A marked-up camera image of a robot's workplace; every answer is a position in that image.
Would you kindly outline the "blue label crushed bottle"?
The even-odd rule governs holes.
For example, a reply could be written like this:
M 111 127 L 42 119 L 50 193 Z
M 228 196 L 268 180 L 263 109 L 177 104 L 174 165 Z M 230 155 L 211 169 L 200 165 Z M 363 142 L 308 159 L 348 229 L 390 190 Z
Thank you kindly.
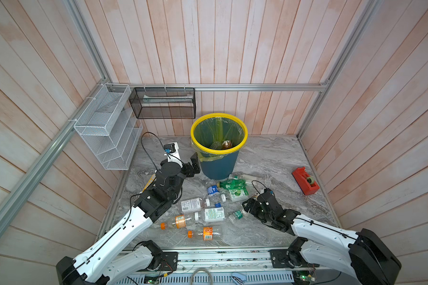
M 205 198 L 207 207 L 222 207 L 221 193 L 217 185 L 212 185 L 207 188 L 208 196 Z

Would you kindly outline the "red label clear bottle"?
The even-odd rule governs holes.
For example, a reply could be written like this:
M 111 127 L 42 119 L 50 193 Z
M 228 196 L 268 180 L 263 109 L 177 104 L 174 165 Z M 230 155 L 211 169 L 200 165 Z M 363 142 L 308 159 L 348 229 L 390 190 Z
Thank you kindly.
M 214 141 L 210 147 L 212 150 L 222 150 L 222 143 L 220 141 Z

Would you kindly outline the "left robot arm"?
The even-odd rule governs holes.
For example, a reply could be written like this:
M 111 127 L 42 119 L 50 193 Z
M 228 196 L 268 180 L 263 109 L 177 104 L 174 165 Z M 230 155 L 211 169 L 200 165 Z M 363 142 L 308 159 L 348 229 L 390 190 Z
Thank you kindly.
M 56 265 L 61 285 L 114 285 L 139 270 L 160 271 L 166 264 L 162 250 L 144 241 L 127 255 L 123 249 L 158 220 L 181 198 L 185 178 L 200 173 L 198 155 L 190 162 L 168 160 L 156 171 L 155 180 L 138 195 L 124 217 L 87 250 Z

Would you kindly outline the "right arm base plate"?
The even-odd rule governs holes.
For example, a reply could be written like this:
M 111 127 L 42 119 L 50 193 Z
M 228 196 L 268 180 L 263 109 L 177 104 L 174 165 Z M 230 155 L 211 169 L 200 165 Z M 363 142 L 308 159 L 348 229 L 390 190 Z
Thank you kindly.
M 272 249 L 269 254 L 273 268 L 320 267 L 319 264 L 306 262 L 301 252 L 295 249 Z

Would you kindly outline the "green label white bottle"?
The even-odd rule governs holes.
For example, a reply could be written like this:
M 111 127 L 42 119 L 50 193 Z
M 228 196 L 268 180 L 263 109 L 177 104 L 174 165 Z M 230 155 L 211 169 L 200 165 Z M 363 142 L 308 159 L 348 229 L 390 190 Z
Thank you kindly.
M 225 211 L 223 207 L 203 209 L 194 214 L 195 222 L 201 223 L 219 223 L 225 220 Z

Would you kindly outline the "brown coffee bottle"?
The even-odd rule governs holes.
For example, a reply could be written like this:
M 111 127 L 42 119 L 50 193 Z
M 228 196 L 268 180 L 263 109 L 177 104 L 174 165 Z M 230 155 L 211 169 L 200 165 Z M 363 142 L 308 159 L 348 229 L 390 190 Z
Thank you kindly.
M 222 150 L 228 150 L 231 148 L 233 148 L 233 142 L 231 140 L 225 140 L 222 142 L 222 144 L 221 144 Z

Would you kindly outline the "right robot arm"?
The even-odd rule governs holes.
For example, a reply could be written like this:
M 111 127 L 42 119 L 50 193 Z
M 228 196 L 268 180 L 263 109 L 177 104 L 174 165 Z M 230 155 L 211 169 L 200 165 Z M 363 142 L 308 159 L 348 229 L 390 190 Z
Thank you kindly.
M 269 188 L 242 207 L 265 226 L 295 236 L 287 249 L 293 268 L 318 264 L 348 274 L 363 285 L 393 285 L 397 280 L 401 262 L 371 230 L 340 229 L 284 209 Z

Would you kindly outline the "white label square bottle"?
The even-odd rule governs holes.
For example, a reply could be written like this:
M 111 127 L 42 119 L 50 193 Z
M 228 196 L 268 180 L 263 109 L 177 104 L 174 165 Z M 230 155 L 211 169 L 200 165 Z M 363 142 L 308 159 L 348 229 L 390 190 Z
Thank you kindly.
M 192 198 L 180 203 L 183 213 L 193 213 L 211 206 L 209 198 Z

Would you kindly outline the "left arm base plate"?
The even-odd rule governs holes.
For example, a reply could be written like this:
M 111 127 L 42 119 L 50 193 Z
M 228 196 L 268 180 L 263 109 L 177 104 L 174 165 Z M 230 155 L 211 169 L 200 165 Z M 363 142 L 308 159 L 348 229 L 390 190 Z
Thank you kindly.
M 133 270 L 137 271 L 171 271 L 177 270 L 178 266 L 178 252 L 163 252 L 154 256 L 151 263 L 147 267 L 139 266 Z

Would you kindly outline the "orange label bottle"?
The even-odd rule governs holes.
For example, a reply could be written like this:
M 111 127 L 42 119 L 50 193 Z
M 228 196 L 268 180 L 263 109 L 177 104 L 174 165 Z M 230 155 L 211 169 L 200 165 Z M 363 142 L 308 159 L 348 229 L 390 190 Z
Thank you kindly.
M 197 239 L 201 241 L 216 241 L 223 235 L 223 229 L 221 227 L 205 226 L 189 230 L 187 237 L 189 239 Z
M 195 215 L 181 214 L 170 218 L 160 224 L 161 230 L 182 229 L 187 228 L 196 222 Z

